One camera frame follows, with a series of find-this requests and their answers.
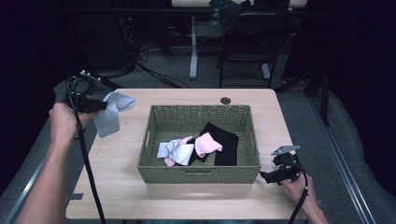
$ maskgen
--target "dark background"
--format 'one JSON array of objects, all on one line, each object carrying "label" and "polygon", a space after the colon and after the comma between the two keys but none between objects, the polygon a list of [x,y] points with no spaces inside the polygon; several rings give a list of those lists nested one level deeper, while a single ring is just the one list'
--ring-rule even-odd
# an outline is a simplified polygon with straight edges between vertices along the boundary
[{"label": "dark background", "polygon": [[[107,0],[94,2],[111,6]],[[168,6],[163,0],[150,3]],[[48,118],[55,98],[52,88],[65,79],[68,70],[81,65],[123,69],[131,61],[114,17],[96,15],[86,20],[80,16],[61,20],[60,14],[46,10],[50,7],[47,2],[24,0],[1,4],[0,192],[3,193]],[[329,21],[303,19],[284,77],[298,77],[314,67],[328,66],[331,90],[355,122],[365,161],[378,182],[396,196],[392,178],[396,172],[393,165],[396,4],[310,0],[307,8],[347,10],[353,16]],[[160,22],[157,25],[156,31],[160,33],[163,25]],[[97,26],[105,26],[108,32],[95,32]],[[166,42],[159,44],[166,48]]]}]

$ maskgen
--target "pink cloth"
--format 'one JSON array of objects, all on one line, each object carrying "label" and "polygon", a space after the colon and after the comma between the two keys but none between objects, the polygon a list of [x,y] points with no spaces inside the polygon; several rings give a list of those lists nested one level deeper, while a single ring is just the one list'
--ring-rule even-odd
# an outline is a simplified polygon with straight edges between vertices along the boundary
[{"label": "pink cloth", "polygon": [[204,157],[206,153],[211,153],[215,150],[221,151],[222,145],[213,140],[210,133],[204,133],[195,140],[195,151],[199,157]]},{"label": "pink cloth", "polygon": [[165,161],[165,164],[166,164],[167,166],[173,166],[173,165],[175,165],[175,161],[172,160],[172,158],[170,158],[170,157],[166,157],[166,158],[164,159],[164,161]]},{"label": "pink cloth", "polygon": [[185,137],[185,138],[181,139],[180,142],[178,142],[178,143],[180,145],[184,145],[184,144],[187,144],[191,139],[192,139],[192,136]]}]

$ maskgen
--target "wrist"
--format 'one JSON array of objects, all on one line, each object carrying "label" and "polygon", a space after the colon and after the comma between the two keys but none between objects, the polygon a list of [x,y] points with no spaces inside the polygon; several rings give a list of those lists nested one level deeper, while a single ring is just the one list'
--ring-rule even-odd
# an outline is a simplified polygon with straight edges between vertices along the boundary
[{"label": "wrist", "polygon": [[323,211],[318,206],[317,201],[312,197],[306,197],[302,210],[311,223],[328,223]]}]

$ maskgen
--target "table top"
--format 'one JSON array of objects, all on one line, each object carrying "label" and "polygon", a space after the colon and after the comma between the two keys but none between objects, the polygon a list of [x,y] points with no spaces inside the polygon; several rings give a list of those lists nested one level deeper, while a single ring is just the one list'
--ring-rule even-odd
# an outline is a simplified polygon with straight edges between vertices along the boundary
[{"label": "table top", "polygon": [[[120,130],[96,136],[90,151],[93,175],[106,218],[115,219],[289,219],[295,204],[285,188],[266,184],[258,174],[253,184],[146,184],[137,171],[151,105],[250,105],[262,171],[275,170],[270,153],[291,145],[276,94],[272,90],[119,89],[136,99],[120,112]],[[85,168],[68,218],[99,218]]]},{"label": "table top", "polygon": [[[233,0],[240,4],[245,0]],[[290,0],[289,7],[305,7],[307,0]],[[210,0],[172,0],[173,7],[209,7]],[[250,4],[254,5],[254,0],[250,0]]]}]

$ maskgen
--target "basket handle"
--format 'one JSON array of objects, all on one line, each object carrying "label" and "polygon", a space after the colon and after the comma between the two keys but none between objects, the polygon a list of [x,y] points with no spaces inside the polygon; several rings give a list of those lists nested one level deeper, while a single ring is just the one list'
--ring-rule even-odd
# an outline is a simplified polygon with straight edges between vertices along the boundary
[{"label": "basket handle", "polygon": [[[251,142],[251,147],[252,148],[257,148],[257,142],[254,140],[254,132],[250,132],[250,142]],[[258,154],[258,156],[257,156],[257,158],[256,158],[256,162],[258,163],[258,164],[260,164],[260,151],[259,150],[257,150],[257,154]]]},{"label": "basket handle", "polygon": [[212,169],[204,169],[204,170],[186,170],[186,175],[212,175]]},{"label": "basket handle", "polygon": [[149,144],[149,130],[146,131],[145,138],[143,139],[143,148],[146,148]]}]

